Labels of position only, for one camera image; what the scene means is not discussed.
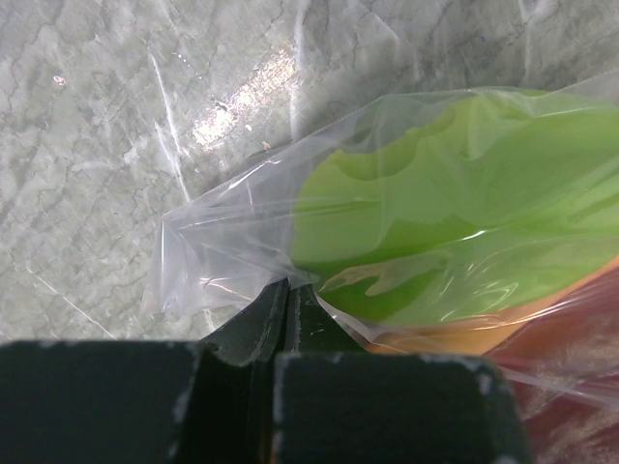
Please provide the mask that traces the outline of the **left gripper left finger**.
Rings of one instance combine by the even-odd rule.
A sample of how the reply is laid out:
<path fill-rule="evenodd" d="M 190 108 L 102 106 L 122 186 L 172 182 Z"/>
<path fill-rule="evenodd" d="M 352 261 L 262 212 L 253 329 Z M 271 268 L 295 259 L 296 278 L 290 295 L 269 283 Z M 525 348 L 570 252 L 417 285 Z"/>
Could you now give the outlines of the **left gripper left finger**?
<path fill-rule="evenodd" d="M 289 284 L 198 341 L 1 347 L 5 463 L 266 463 Z"/>

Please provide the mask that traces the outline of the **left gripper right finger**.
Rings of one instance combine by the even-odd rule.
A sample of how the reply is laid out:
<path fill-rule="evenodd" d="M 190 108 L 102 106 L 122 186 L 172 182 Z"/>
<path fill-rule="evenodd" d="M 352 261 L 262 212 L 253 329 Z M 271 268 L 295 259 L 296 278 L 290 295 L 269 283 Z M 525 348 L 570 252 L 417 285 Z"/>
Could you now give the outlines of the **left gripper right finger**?
<path fill-rule="evenodd" d="M 277 463 L 528 463 L 509 382 L 483 357 L 365 351 L 291 291 L 275 361 Z"/>

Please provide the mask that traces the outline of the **clear zip top bag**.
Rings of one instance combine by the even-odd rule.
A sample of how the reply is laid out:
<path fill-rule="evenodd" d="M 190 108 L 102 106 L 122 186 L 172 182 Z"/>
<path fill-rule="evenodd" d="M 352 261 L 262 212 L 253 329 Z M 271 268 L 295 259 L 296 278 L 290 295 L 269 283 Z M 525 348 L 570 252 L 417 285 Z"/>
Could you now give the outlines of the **clear zip top bag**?
<path fill-rule="evenodd" d="M 489 355 L 618 408 L 618 73 L 388 95 L 163 218 L 142 307 L 307 287 L 369 349 Z"/>

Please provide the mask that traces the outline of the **green fake lettuce leaf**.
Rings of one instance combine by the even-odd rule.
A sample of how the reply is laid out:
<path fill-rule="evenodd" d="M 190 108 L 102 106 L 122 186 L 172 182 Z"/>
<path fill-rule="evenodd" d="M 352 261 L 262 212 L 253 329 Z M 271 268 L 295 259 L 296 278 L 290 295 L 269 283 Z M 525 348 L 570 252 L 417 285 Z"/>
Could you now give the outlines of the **green fake lettuce leaf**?
<path fill-rule="evenodd" d="M 617 107 L 519 92 L 333 152 L 299 193 L 290 249 L 330 305 L 403 326 L 539 300 L 617 254 Z"/>

